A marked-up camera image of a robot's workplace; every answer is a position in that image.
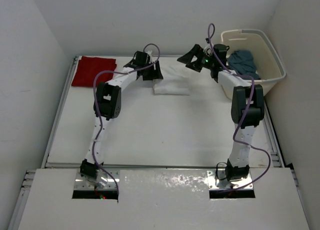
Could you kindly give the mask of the white t shirt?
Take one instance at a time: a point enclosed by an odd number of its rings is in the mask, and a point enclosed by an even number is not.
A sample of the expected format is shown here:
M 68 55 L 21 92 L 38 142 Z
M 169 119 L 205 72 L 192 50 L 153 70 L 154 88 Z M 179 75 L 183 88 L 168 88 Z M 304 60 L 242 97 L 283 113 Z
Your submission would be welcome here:
M 161 67 L 162 79 L 153 80 L 156 95 L 190 95 L 190 71 L 184 66 L 165 65 Z

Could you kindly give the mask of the blue garment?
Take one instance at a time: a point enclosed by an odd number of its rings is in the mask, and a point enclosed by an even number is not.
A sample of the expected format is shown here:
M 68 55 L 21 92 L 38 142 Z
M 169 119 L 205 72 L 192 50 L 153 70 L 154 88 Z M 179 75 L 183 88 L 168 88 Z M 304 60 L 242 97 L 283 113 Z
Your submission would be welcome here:
M 260 80 L 253 55 L 248 50 L 235 50 L 227 59 L 230 69 L 239 75 L 249 75 L 255 80 Z

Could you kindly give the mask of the red polo t shirt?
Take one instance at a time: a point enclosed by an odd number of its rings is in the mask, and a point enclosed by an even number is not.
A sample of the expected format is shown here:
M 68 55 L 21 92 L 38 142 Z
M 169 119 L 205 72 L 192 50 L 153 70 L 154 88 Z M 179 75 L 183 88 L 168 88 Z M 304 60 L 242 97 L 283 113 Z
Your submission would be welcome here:
M 78 62 L 78 67 L 71 85 L 73 87 L 92 88 L 96 75 L 102 71 L 114 71 L 117 68 L 116 59 L 85 57 Z

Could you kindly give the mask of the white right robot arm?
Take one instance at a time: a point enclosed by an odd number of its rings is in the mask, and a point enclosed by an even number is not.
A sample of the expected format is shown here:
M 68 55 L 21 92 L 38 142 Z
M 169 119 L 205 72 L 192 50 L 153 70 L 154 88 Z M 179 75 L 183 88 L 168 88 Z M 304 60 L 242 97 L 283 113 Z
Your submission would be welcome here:
M 264 118 L 263 87 L 256 85 L 252 76 L 240 75 L 227 66 L 229 46 L 215 44 L 209 54 L 200 45 L 178 58 L 178 62 L 189 69 L 200 72 L 210 70 L 210 76 L 218 83 L 229 83 L 233 87 L 231 118 L 235 124 L 233 147 L 225 167 L 223 180 L 233 181 L 246 178 L 249 173 L 249 151 L 256 127 Z

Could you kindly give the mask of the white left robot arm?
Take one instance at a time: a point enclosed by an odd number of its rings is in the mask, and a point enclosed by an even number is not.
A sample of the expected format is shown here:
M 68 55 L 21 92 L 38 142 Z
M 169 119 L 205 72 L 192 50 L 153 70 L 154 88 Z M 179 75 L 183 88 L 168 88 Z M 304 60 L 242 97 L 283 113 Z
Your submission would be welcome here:
M 116 119 L 122 108 L 122 92 L 139 78 L 144 81 L 163 79 L 159 59 L 152 60 L 150 52 L 135 52 L 133 58 L 124 65 L 121 71 L 115 71 L 115 76 L 106 82 L 98 83 L 98 79 L 108 71 L 99 73 L 94 81 L 95 113 L 94 130 L 88 152 L 81 163 L 80 173 L 92 180 L 97 180 L 102 170 L 104 153 L 102 140 L 108 125 Z

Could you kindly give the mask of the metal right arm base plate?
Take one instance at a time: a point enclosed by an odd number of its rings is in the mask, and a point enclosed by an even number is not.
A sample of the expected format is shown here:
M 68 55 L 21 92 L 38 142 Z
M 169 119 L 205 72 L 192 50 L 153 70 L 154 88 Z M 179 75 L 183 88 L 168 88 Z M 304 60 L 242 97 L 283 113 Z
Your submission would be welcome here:
M 207 172 L 207 185 L 209 190 L 253 190 L 251 174 L 249 173 L 246 178 L 239 178 L 236 180 L 227 180 L 225 170 L 223 168 L 209 169 Z

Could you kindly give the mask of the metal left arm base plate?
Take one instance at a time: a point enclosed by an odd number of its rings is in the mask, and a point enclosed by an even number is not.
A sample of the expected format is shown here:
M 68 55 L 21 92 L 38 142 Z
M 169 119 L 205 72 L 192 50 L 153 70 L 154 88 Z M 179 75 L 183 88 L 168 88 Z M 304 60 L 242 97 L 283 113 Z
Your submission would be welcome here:
M 93 165 L 81 165 L 76 173 L 74 190 L 115 190 L 120 181 L 119 168 L 99 169 Z

